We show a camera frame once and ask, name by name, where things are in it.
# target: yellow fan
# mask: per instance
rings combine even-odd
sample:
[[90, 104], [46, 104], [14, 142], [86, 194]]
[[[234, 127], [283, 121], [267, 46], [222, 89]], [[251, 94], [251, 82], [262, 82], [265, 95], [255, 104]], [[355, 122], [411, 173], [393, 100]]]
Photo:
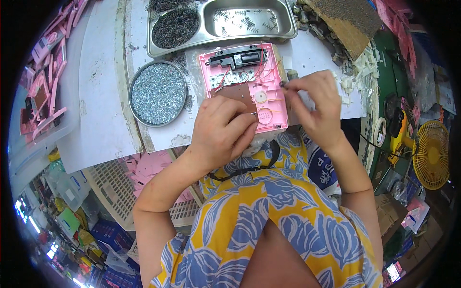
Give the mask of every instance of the yellow fan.
[[413, 147], [413, 167], [424, 188], [436, 190], [448, 180], [448, 130], [439, 121], [428, 121], [418, 130], [417, 143], [406, 136], [403, 142]]

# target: metal plate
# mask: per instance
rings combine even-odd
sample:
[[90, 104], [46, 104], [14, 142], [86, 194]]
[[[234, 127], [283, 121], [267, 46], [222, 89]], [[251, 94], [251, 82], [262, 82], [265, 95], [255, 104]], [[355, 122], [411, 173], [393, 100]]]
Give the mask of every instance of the metal plate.
[[[179, 73], [181, 74], [183, 80], [184, 80], [184, 97], [183, 97], [183, 102], [181, 104], [181, 109], [179, 109], [179, 112], [168, 122], [166, 123], [162, 123], [160, 125], [152, 125], [151, 123], [147, 122], [147, 121], [144, 121], [140, 116], [137, 115], [137, 113], [135, 112], [135, 109], [133, 108], [133, 104], [131, 102], [131, 97], [132, 97], [132, 91], [133, 91], [133, 86], [135, 85], [135, 82], [136, 82], [136, 79], [138, 78], [139, 74], [144, 70], [146, 69], [147, 67], [149, 67], [150, 65], [154, 65], [154, 64], [158, 64], [158, 63], [164, 63], [164, 64], [169, 64], [171, 66], [173, 66], [175, 69], [177, 69], [179, 71]], [[181, 111], [183, 110], [184, 108], [184, 104], [186, 102], [186, 98], [187, 98], [187, 93], [188, 93], [188, 90], [187, 90], [187, 83], [186, 83], [186, 79], [184, 78], [184, 74], [181, 72], [181, 69], [179, 69], [174, 63], [171, 63], [171, 62], [168, 62], [168, 61], [152, 61], [152, 62], [149, 62], [147, 64], [145, 64], [143, 67], [141, 67], [138, 72], [136, 72], [135, 76], [133, 77], [133, 80], [131, 80], [131, 85], [130, 85], [130, 91], [129, 91], [129, 101], [130, 101], [130, 109], [131, 109], [131, 112], [133, 113], [133, 116], [136, 118], [136, 120], [138, 120], [139, 122], [141, 122], [142, 124], [146, 125], [146, 126], [149, 126], [149, 127], [162, 127], [162, 126], [165, 126], [169, 123], [171, 123], [174, 119], [176, 119], [176, 117], [179, 116], [179, 114], [181, 113]]]
[[[298, 35], [293, 13], [286, 0], [211, 0], [199, 4], [197, 11], [200, 24], [195, 35], [182, 45], [163, 49], [156, 46], [152, 41], [151, 34], [156, 20], [150, 20], [151, 10], [149, 10], [148, 56], [154, 58], [177, 50], [222, 40], [258, 37], [292, 39]], [[248, 28], [245, 17], [248, 17], [254, 26], [249, 23], [250, 27]]]
[[246, 80], [249, 80], [253, 78], [254, 76], [254, 70], [253, 69], [239, 69], [239, 70], [232, 70], [229, 69], [229, 72], [227, 72], [224, 80], [224, 73], [218, 74], [218, 75], [213, 75], [210, 76], [210, 86], [212, 89], [219, 87], [219, 84], [222, 81], [221, 86], [229, 86], [232, 84], [238, 84], [238, 83], [243, 83]]

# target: tape roll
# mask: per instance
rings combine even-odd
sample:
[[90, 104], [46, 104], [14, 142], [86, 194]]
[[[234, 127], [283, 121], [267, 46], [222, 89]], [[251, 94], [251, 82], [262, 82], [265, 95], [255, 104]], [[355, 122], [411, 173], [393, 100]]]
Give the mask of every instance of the tape roll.
[[386, 138], [386, 119], [380, 117], [378, 119], [378, 123], [375, 126], [374, 133], [373, 133], [373, 144], [381, 147], [384, 143], [384, 139]]

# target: black wire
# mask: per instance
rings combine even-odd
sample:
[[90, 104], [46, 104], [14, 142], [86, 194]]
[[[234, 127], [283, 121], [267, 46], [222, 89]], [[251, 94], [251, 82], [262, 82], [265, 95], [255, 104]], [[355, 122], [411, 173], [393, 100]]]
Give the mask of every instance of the black wire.
[[398, 157], [398, 158], [407, 159], [406, 157], [403, 157], [403, 156], [400, 156], [400, 155], [394, 154], [394, 153], [392, 153], [392, 152], [386, 151], [386, 150], [384, 150], [383, 148], [381, 148], [381, 147], [378, 147], [377, 145], [375, 145], [375, 144], [371, 143], [370, 141], [368, 141], [368, 139], [367, 139], [367, 138], [365, 138], [365, 136], [364, 136], [364, 135], [362, 135], [362, 133], [360, 133], [360, 136], [362, 136], [362, 137], [363, 137], [363, 139], [364, 139], [364, 140], [365, 140], [365, 141], [366, 141], [368, 144], [371, 144], [371, 145], [375, 146], [376, 148], [378, 148], [379, 150], [381, 150], [381, 151], [383, 151], [383, 152], [389, 153], [390, 155], [394, 155], [394, 156], [396, 156], [396, 157]]
[[[357, 130], [356, 127], [353, 127], [353, 126], [352, 126], [351, 124], [349, 124], [348, 122], [344, 122], [344, 123], [346, 123], [353, 131], [355, 131], [356, 133], [360, 134], [360, 136], [362, 136], [362, 138], [363, 138], [368, 144], [370, 144], [370, 145], [372, 145], [372, 146], [375, 146], [375, 147], [378, 148], [379, 150], [381, 150], [381, 151], [383, 151], [383, 152], [386, 152], [386, 153], [388, 153], [388, 154], [390, 154], [390, 155], [393, 155], [393, 156], [396, 156], [396, 157], [402, 158], [402, 159], [407, 159], [406, 157], [403, 157], [403, 156], [394, 154], [394, 153], [392, 153], [392, 152], [390, 152], [390, 151], [384, 150], [384, 149], [381, 148], [381, 147], [378, 147], [377, 145], [375, 145], [375, 144], [371, 143], [370, 141], [368, 141], [368, 139], [367, 139], [364, 135], [362, 135], [362, 133], [360, 133], [360, 131]], [[413, 154], [410, 156], [410, 159], [411, 159], [415, 154], [416, 154], [416, 151], [415, 151], [415, 153], [413, 153]]]

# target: cardboard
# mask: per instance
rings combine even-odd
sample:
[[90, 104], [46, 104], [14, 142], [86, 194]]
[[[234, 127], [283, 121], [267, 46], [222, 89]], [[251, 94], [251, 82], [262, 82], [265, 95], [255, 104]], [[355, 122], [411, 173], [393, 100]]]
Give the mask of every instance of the cardboard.
[[383, 245], [397, 231], [408, 210], [391, 194], [375, 196], [376, 212], [378, 213], [379, 231]]
[[353, 61], [383, 24], [378, 13], [365, 0], [305, 0], [336, 33]]

